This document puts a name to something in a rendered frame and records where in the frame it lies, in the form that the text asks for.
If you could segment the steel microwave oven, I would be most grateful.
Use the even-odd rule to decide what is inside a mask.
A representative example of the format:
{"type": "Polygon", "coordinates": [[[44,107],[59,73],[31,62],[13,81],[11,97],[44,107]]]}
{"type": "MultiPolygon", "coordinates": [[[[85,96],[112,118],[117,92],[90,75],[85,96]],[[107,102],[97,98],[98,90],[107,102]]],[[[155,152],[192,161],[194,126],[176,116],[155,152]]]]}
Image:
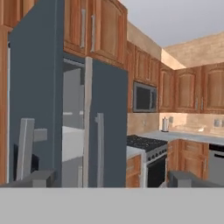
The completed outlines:
{"type": "Polygon", "coordinates": [[[155,87],[136,81],[134,82],[133,112],[134,113],[157,112],[157,89],[155,87]]]}

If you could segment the small wooden base cupboard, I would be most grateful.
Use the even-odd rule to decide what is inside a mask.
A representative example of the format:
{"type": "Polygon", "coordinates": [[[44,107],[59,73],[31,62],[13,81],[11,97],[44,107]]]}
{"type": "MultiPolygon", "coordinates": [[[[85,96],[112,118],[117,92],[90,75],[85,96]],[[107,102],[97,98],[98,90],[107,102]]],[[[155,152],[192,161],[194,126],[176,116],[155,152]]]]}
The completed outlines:
{"type": "Polygon", "coordinates": [[[141,179],[141,156],[135,155],[127,161],[126,167],[126,186],[135,188],[140,186],[141,179]]]}

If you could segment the steel stove with black hob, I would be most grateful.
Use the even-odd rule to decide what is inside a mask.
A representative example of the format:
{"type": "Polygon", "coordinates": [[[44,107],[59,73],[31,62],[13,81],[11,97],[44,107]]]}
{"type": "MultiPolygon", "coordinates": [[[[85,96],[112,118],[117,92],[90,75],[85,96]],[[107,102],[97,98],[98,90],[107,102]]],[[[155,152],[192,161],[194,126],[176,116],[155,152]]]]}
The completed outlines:
{"type": "Polygon", "coordinates": [[[167,158],[165,140],[137,135],[127,136],[127,145],[145,152],[146,186],[160,187],[165,182],[165,160],[167,158]]]}

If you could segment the wooden base cupboard run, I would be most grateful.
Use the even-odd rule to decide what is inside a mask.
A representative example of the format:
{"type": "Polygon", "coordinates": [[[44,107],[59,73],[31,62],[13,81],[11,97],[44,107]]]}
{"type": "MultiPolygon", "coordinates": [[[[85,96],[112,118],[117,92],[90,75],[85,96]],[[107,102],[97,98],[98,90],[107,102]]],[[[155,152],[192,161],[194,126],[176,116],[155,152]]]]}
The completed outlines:
{"type": "Polygon", "coordinates": [[[208,154],[208,143],[172,140],[167,146],[166,172],[191,172],[200,179],[207,179],[208,154]]]}

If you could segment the fridge body with pale shelves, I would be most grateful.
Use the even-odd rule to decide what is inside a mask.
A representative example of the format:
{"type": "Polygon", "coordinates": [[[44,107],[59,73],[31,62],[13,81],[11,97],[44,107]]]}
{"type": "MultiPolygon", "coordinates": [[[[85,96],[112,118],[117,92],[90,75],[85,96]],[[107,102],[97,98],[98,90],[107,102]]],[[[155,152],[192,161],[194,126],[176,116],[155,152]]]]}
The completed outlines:
{"type": "Polygon", "coordinates": [[[63,61],[62,186],[82,187],[85,67],[63,61]]]}

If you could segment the dark blue-grey freezer door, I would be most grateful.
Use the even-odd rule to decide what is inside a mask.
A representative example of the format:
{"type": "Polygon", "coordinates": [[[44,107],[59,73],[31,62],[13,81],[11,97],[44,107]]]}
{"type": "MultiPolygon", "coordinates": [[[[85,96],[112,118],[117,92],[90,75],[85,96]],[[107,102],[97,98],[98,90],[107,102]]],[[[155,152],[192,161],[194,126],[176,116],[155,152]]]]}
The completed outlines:
{"type": "Polygon", "coordinates": [[[41,171],[56,171],[61,186],[64,0],[38,0],[9,35],[9,180],[13,180],[20,123],[33,118],[47,139],[33,145],[41,171]]]}

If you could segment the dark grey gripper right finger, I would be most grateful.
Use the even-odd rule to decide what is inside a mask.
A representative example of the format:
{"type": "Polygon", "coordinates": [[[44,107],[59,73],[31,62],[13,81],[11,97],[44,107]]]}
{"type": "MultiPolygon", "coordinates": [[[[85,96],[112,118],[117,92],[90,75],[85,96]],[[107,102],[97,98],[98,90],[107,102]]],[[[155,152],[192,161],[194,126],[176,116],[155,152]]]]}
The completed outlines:
{"type": "Polygon", "coordinates": [[[198,178],[189,171],[169,171],[169,187],[184,188],[224,188],[224,185],[218,185],[210,181],[198,178]]]}

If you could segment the white paper towel roll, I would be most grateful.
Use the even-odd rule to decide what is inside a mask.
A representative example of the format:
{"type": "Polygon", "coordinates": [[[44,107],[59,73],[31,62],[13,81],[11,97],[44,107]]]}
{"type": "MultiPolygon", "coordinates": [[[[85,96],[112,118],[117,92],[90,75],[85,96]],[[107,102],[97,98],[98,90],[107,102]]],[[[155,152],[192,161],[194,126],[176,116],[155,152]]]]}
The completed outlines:
{"type": "Polygon", "coordinates": [[[162,132],[169,132],[169,119],[164,117],[162,119],[162,132]]]}

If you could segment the dark blue-grey fridge door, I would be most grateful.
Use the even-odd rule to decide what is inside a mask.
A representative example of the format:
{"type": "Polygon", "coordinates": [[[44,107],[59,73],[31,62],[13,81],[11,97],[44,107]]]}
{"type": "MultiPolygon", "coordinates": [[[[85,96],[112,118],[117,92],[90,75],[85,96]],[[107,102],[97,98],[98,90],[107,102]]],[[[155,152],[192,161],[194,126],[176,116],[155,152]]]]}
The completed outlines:
{"type": "Polygon", "coordinates": [[[103,187],[126,181],[128,74],[97,59],[85,59],[83,185],[97,186],[97,122],[104,114],[103,187]]]}

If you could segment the wide wooden cupboard door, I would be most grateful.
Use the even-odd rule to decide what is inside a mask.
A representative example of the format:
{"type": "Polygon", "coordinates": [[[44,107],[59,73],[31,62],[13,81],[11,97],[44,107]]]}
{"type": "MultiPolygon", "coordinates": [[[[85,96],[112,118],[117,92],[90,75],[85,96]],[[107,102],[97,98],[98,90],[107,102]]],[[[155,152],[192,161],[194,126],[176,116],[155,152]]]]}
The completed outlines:
{"type": "Polygon", "coordinates": [[[119,0],[87,0],[87,55],[124,68],[127,9],[119,0]],[[91,49],[91,16],[95,15],[95,45],[91,49]]]}

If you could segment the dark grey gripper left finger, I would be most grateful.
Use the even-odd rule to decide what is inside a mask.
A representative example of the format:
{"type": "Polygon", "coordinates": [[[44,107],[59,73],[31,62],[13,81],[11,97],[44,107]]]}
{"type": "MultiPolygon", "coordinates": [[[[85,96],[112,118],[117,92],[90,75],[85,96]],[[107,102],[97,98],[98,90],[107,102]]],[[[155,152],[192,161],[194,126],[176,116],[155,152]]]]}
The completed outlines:
{"type": "Polygon", "coordinates": [[[0,185],[0,188],[6,187],[52,187],[53,183],[56,180],[56,171],[55,170],[48,170],[48,171],[34,171],[29,176],[10,182],[8,184],[0,185]]]}

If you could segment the wooden wall cupboard run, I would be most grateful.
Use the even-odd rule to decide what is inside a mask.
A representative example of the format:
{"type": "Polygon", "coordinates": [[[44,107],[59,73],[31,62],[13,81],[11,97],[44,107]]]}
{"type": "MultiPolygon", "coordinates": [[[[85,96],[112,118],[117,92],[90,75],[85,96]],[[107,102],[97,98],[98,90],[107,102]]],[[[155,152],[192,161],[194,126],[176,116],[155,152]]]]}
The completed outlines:
{"type": "Polygon", "coordinates": [[[128,42],[126,68],[130,113],[136,81],[157,89],[157,112],[224,115],[224,62],[173,70],[128,42]]]}

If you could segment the narrow wooden cupboard door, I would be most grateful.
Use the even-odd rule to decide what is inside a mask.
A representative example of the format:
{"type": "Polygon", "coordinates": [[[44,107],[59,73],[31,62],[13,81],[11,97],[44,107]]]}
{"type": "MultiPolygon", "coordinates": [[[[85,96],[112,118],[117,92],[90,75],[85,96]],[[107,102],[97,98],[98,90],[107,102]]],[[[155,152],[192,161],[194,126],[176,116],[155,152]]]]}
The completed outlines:
{"type": "Polygon", "coordinates": [[[87,0],[65,0],[64,50],[84,56],[86,47],[81,48],[81,9],[86,9],[87,0]]]}

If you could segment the steel dishwasher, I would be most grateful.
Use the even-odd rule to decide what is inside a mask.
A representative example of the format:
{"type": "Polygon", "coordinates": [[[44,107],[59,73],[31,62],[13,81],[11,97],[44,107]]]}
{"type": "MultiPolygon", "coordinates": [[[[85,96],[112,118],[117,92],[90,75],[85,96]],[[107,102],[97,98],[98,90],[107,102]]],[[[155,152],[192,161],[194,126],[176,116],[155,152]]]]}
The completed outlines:
{"type": "Polygon", "coordinates": [[[224,145],[209,144],[208,180],[224,186],[224,145]]]}

